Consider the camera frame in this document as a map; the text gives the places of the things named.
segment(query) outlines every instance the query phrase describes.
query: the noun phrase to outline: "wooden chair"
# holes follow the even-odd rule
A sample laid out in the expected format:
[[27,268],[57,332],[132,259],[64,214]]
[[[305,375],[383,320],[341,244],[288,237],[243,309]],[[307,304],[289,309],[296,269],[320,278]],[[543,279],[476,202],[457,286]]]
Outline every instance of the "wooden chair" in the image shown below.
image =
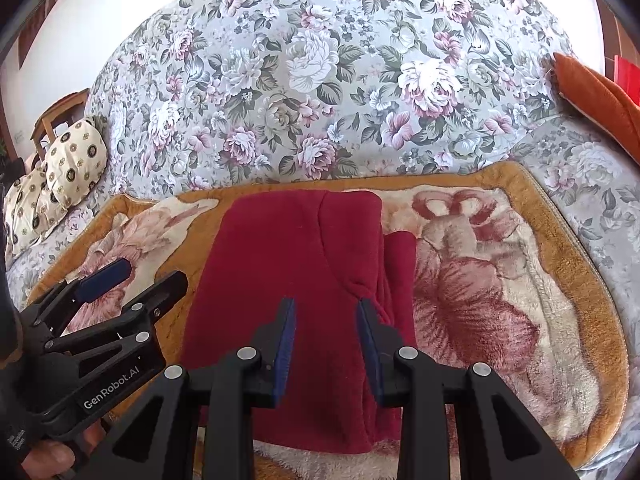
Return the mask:
[[72,111],[73,108],[78,105],[85,105],[89,98],[89,89],[85,88],[80,92],[75,92],[64,96],[53,103],[47,111],[45,111],[40,118],[36,121],[31,134],[31,140],[36,147],[36,153],[40,157],[40,160],[44,160],[45,150],[42,147],[42,139],[47,136],[49,143],[56,140],[56,134],[53,129],[62,123],[67,123],[71,126],[73,122]]

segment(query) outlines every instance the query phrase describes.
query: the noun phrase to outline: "folded garment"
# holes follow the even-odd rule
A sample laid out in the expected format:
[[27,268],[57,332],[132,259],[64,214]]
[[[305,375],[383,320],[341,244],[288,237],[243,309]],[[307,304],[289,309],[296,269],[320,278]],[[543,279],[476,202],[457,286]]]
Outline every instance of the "folded garment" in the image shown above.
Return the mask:
[[556,52],[562,96],[601,127],[640,164],[640,107],[612,80]]
[[238,199],[226,212],[189,312],[182,363],[217,362],[296,301],[287,390],[276,410],[254,410],[254,438],[281,446],[362,453],[399,438],[400,411],[380,410],[366,381],[355,308],[415,345],[415,237],[383,236],[382,203],[367,191],[293,190]]

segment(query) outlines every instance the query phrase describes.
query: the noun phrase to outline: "blue gripper pad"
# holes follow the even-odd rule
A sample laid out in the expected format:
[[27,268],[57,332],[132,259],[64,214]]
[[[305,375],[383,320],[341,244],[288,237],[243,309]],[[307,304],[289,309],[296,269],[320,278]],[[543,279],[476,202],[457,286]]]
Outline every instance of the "blue gripper pad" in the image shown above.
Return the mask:
[[[376,348],[376,342],[373,338],[369,319],[367,319],[367,312],[365,311],[365,303],[363,300],[358,302],[356,307],[356,326],[358,329],[358,336],[360,339],[360,348],[362,349],[362,357],[364,359],[364,367],[369,379],[369,386],[371,393],[378,403],[382,402],[383,387],[382,387],[382,365],[380,364],[380,358],[378,355],[378,349]],[[370,304],[367,305],[369,309],[369,315],[376,316],[375,311],[372,312]]]
[[111,262],[106,267],[83,278],[76,288],[76,301],[80,304],[91,303],[120,285],[131,275],[131,264],[124,258]]
[[283,300],[286,303],[284,313],[284,325],[280,336],[280,343],[273,361],[273,396],[279,402],[287,386],[289,377],[289,365],[291,363],[291,353],[293,350],[293,339],[296,335],[296,307],[291,299]]

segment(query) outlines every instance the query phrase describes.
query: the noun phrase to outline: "fleece blanket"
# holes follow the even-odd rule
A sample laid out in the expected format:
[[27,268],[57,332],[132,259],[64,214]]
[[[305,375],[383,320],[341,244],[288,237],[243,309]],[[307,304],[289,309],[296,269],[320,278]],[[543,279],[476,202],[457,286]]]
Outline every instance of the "fleece blanket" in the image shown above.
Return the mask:
[[[131,256],[135,277],[86,307],[78,326],[111,315],[154,276],[183,270],[186,297],[157,326],[177,362],[199,277],[224,213],[241,196],[268,190],[367,189],[382,200],[384,233],[417,238],[414,322],[418,347],[444,364],[491,363],[575,467],[615,434],[628,391],[628,361],[610,295],[555,206],[513,162],[478,173],[233,187],[157,204],[111,200],[32,292],[79,273],[90,258]],[[141,229],[127,229],[136,222]],[[114,410],[117,417],[134,396]],[[458,474],[456,444],[452,472]],[[257,477],[392,478],[398,443],[336,455],[255,441]]]

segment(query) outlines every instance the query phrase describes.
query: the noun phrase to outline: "cushion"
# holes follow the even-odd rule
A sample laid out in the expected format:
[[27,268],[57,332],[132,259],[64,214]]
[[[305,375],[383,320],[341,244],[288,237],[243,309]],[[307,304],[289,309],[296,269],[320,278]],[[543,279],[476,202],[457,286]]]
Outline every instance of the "cushion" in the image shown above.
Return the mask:
[[66,209],[89,194],[106,164],[107,147],[87,119],[54,140],[44,157],[49,189]]
[[41,242],[66,215],[58,198],[47,187],[40,170],[16,180],[4,197],[4,228],[7,267],[32,245]]
[[559,52],[559,89],[575,108],[596,123],[640,164],[640,107],[616,83]]

